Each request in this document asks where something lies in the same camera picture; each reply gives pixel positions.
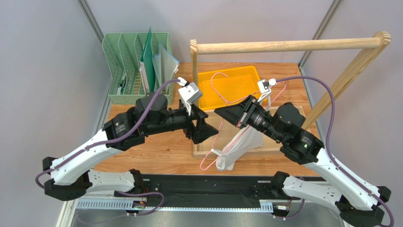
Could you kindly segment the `white tank top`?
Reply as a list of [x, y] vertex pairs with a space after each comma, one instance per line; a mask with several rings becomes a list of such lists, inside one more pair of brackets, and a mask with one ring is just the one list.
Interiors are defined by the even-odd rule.
[[235, 162], [250, 149], [263, 145], [263, 133], [247, 126], [240, 130], [234, 138], [222, 149], [211, 149], [218, 156], [215, 162], [218, 171], [231, 171]]

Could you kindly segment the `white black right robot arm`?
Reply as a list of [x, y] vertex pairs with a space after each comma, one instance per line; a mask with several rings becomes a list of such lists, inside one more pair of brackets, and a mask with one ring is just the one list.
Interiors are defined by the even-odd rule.
[[305, 117], [292, 103], [284, 103], [271, 114], [249, 96], [239, 104], [217, 108], [215, 113], [240, 129], [250, 126], [281, 144], [285, 157], [313, 170], [329, 183], [324, 187], [277, 172], [270, 183], [273, 193], [325, 206], [355, 227], [382, 224], [391, 191], [367, 183], [338, 162], [320, 139], [302, 128]]

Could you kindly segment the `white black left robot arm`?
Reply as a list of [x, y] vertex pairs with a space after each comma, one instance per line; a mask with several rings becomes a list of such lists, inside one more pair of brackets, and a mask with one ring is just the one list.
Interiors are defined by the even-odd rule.
[[150, 93], [136, 101], [124, 113], [104, 124], [89, 141], [61, 158], [43, 159], [43, 171], [50, 175], [44, 193], [61, 201], [70, 201], [91, 192], [112, 191], [117, 197], [147, 193], [141, 173], [132, 169], [124, 173], [95, 171], [94, 166], [103, 160], [141, 145], [145, 138], [170, 131], [182, 130], [194, 144], [218, 134], [206, 123], [208, 115], [191, 105], [178, 109], [167, 106], [163, 94]]

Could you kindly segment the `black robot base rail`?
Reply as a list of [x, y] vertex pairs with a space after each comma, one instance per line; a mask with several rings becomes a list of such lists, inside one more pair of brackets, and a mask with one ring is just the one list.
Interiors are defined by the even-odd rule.
[[148, 204], [208, 208], [252, 208], [261, 200], [290, 200], [270, 186], [271, 176], [146, 175], [129, 194], [140, 194]]

